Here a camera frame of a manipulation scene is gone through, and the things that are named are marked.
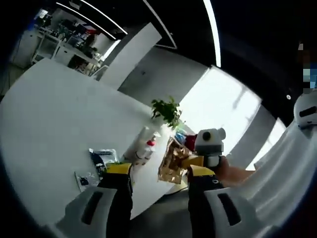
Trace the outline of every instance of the gold packaging bag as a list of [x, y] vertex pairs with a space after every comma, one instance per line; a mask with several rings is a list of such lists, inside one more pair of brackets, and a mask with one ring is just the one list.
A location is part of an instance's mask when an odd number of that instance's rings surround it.
[[161, 181], [180, 184], [184, 169], [181, 168], [183, 160], [190, 156], [191, 152], [185, 146], [170, 137], [167, 143], [164, 158], [158, 168], [158, 179]]

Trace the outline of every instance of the ceiling light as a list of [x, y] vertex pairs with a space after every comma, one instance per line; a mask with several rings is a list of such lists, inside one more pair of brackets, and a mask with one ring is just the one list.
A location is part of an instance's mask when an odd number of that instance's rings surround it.
[[126, 35], [128, 34], [122, 27], [120, 27], [117, 23], [115, 23], [110, 17], [108, 17], [106, 14], [104, 14], [102, 11], [100, 11], [99, 9], [95, 8], [94, 6], [92, 6], [90, 3], [84, 1], [84, 0], [80, 0], [83, 3], [87, 4], [88, 6], [90, 6], [91, 8], [93, 8], [94, 10], [96, 10], [97, 12], [99, 12], [101, 15], [105, 16], [109, 21], [111, 21], [114, 25], [116, 25], [121, 31], [123, 31]]
[[160, 44], [156, 44], [156, 46], [164, 47], [164, 48], [168, 48], [168, 49], [172, 49], [172, 50], [176, 50], [176, 48], [172, 47], [172, 46], [165, 46], [165, 45], [160, 45]]
[[216, 24], [216, 18], [214, 16], [213, 8], [211, 6], [211, 0], [203, 0], [205, 4], [205, 8], [207, 10], [208, 18], [211, 25], [212, 37], [213, 37], [213, 44], [214, 44], [214, 52], [216, 55], [216, 65], [217, 67], [221, 67], [221, 56], [220, 56], [220, 42], [219, 42], [219, 35], [218, 29]]
[[93, 23], [93, 24], [95, 24], [96, 26], [98, 26], [100, 29], [102, 29], [104, 32], [106, 32], [109, 36], [111, 36], [114, 40], [116, 40], [116, 38], [115, 38], [113, 35], [111, 35], [108, 31], [106, 31], [106, 30], [103, 29], [100, 25], [97, 25], [96, 23], [94, 23], [92, 20], [88, 19], [88, 18], [85, 17], [84, 15], [80, 14], [79, 12], [76, 12], [75, 10], [73, 10], [73, 9], [71, 9], [71, 8], [69, 8], [69, 7], [67, 7], [67, 6], [65, 6], [65, 5], [63, 5], [63, 4], [59, 3], [59, 2], [57, 2], [56, 4], [57, 4], [57, 5], [61, 5], [61, 6], [65, 7], [65, 8], [67, 8], [68, 10], [71, 10], [71, 11], [77, 13], [77, 14], [80, 15], [81, 17], [85, 18], [86, 20], [88, 20], [88, 21], [90, 21], [91, 23]]
[[100, 58], [102, 61], [105, 61], [107, 57], [111, 54], [111, 52], [114, 50], [114, 48], [120, 43], [121, 40], [115, 41], [107, 50], [107, 52]]
[[167, 33], [168, 37], [170, 38], [171, 42], [173, 43], [174, 49], [176, 50], [177, 46], [176, 46], [176, 44], [175, 44], [170, 32], [167, 30], [166, 26], [164, 25], [164, 23], [160, 19], [159, 15], [157, 15], [157, 13], [154, 11], [154, 9], [151, 7], [151, 5], [148, 3], [147, 0], [143, 0], [143, 2], [149, 8], [149, 10], [153, 13], [153, 15], [157, 18], [158, 22], [161, 24], [161, 26], [163, 27], [164, 31]]
[[76, 3], [72, 2], [72, 1], [69, 1], [69, 5], [71, 5], [73, 8], [75, 8], [77, 10], [79, 10], [79, 8], [80, 8], [80, 5], [78, 5], [78, 4], [76, 4]]

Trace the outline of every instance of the window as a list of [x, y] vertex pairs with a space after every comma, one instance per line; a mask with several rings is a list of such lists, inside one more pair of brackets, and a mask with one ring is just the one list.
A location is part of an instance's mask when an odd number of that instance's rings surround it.
[[261, 100], [245, 85], [218, 68], [211, 68], [180, 102], [181, 119], [195, 132], [226, 130], [224, 152], [230, 153], [249, 127]]

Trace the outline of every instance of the robotic hand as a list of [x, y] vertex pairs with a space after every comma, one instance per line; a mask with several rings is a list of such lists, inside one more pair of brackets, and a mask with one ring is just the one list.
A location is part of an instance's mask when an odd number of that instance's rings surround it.
[[[98, 187], [78, 195], [67, 205], [65, 216], [44, 230], [58, 238], [128, 238], [133, 205], [130, 169], [131, 164], [112, 166]], [[212, 170], [191, 165], [188, 171], [193, 238], [267, 237], [274, 230], [259, 221], [246, 199], [224, 188]]]
[[204, 167], [214, 169], [221, 162], [223, 153], [223, 140], [226, 132], [223, 128], [206, 129], [199, 131], [195, 141], [197, 155], [204, 156]]

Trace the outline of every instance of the plastic bag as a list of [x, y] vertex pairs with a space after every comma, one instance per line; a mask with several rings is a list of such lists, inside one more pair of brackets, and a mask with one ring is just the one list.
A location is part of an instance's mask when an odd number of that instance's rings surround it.
[[191, 152], [189, 149], [171, 137], [167, 143], [162, 163], [158, 168], [158, 179], [180, 184], [184, 172], [184, 169], [181, 168], [181, 163], [190, 155]]
[[99, 179], [103, 179], [103, 173], [107, 170], [107, 164], [120, 164], [114, 149], [93, 150], [89, 149], [91, 159], [96, 166]]

